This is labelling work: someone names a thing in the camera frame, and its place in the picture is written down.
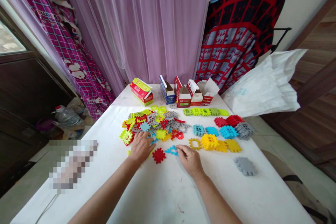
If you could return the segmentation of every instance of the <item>purple curtain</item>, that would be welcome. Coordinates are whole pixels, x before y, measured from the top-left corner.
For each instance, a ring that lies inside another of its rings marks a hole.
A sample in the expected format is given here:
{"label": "purple curtain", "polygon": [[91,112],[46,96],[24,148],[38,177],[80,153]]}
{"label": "purple curtain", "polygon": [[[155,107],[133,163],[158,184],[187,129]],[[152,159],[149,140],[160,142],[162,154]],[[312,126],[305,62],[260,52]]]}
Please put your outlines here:
{"label": "purple curtain", "polygon": [[68,0],[26,0],[66,65],[92,117],[98,119],[114,101],[107,81],[91,57],[77,28]]}
{"label": "purple curtain", "polygon": [[114,62],[129,81],[138,77],[183,83],[194,77],[208,0],[72,0],[108,79]]}

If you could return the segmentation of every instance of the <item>white plastic bag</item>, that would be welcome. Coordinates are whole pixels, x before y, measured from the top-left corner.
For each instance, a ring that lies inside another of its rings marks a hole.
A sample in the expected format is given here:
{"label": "white plastic bag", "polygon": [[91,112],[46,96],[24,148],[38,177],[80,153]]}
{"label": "white plastic bag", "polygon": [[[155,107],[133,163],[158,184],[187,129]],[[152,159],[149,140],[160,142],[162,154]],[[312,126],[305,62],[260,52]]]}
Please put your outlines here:
{"label": "white plastic bag", "polygon": [[222,94],[229,108],[241,117],[300,108],[288,83],[307,49],[274,52]]}

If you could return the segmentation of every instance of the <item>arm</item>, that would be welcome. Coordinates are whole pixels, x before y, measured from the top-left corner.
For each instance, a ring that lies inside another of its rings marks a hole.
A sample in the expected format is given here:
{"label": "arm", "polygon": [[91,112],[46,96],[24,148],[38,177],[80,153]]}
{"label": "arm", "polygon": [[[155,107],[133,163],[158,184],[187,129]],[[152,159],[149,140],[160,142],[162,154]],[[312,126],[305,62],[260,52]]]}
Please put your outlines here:
{"label": "arm", "polygon": [[98,191],[82,206],[68,224],[106,223],[133,178],[140,165],[148,158],[155,144],[147,138],[149,132],[135,135],[131,153],[112,176],[98,189]]}
{"label": "arm", "polygon": [[177,145],[176,148],[183,167],[196,183],[210,222],[212,224],[241,223],[214,183],[205,174],[200,154],[186,145]]}

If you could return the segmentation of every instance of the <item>plastic bottle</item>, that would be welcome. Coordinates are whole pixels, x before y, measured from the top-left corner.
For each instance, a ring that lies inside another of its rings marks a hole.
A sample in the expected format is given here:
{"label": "plastic bottle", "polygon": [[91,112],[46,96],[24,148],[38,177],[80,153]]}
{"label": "plastic bottle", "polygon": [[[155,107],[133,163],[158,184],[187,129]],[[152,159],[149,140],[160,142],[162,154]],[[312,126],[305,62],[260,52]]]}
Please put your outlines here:
{"label": "plastic bottle", "polygon": [[66,108],[63,105],[57,106],[56,108],[55,118],[63,125],[63,126],[74,126],[74,125],[83,125],[84,121],[79,115],[70,108]]}

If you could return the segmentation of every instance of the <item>hand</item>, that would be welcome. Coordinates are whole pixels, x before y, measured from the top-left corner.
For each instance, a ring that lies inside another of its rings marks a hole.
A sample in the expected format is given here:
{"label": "hand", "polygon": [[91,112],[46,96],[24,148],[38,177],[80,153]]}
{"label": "hand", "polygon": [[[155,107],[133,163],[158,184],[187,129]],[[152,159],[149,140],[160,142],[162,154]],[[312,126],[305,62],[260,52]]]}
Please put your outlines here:
{"label": "hand", "polygon": [[202,167],[200,154],[186,145],[176,145],[175,147],[184,169],[192,179],[196,181],[204,178],[206,174]]}
{"label": "hand", "polygon": [[141,165],[149,156],[156,144],[152,144],[153,138],[147,138],[151,134],[148,131],[137,133],[134,137],[129,158]]}

